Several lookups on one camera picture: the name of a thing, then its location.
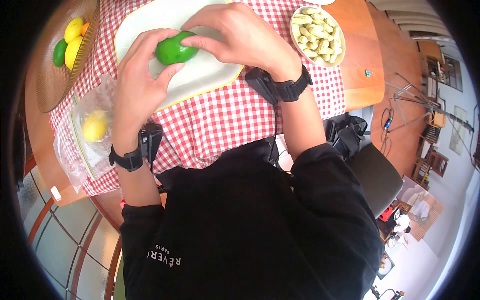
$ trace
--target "black wristband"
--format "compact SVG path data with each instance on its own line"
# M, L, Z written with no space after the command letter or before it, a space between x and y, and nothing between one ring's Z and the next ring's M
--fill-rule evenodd
M305 65L302 65L302 74L296 82L273 82L278 98L283 102L297 101L308 85L313 85L313 81Z
M110 160L110 165L113 166L114 163L117 163L120 167L126 169L129 172L136 171L140 169L141 166L144 164L144 158L142 157L142 148L140 145L134 151L130 153L126 153L123 157L119 156L115 149L110 151L110 155L108 156Z

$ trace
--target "lime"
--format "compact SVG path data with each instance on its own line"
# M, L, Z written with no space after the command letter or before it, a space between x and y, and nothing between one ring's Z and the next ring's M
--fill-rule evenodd
M67 50L67 42L62 39L58 44L55 46L53 50L53 63L60 68L63 63L65 62L65 50Z
M158 43L155 50L158 61L162 65L168 66L191 60L197 54L198 48L180 45L180 42L189 36L196 36L196 34L190 31L182 31L178 35Z

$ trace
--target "bowl of peanuts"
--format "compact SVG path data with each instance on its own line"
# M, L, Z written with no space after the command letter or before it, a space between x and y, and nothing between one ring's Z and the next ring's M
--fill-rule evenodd
M297 50L324 68L338 66L345 57L345 37L337 21L319 7L303 6L290 21L290 35Z

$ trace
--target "person's right hand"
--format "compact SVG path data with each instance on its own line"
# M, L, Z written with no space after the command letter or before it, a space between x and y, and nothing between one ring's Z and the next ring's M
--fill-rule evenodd
M301 60L293 48L261 17L243 3L208 5L182 27L191 30L208 26L219 30L223 42L205 36L191 36L181 44L212 53L219 61L259 67L276 82L297 81Z

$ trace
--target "plastic bag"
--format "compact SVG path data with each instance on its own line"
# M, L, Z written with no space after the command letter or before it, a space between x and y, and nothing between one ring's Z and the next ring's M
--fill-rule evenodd
M97 180L113 169L108 155L115 92L115 80L103 75L101 84L80 101L73 94L73 108L57 127L55 155L77 193L88 176Z

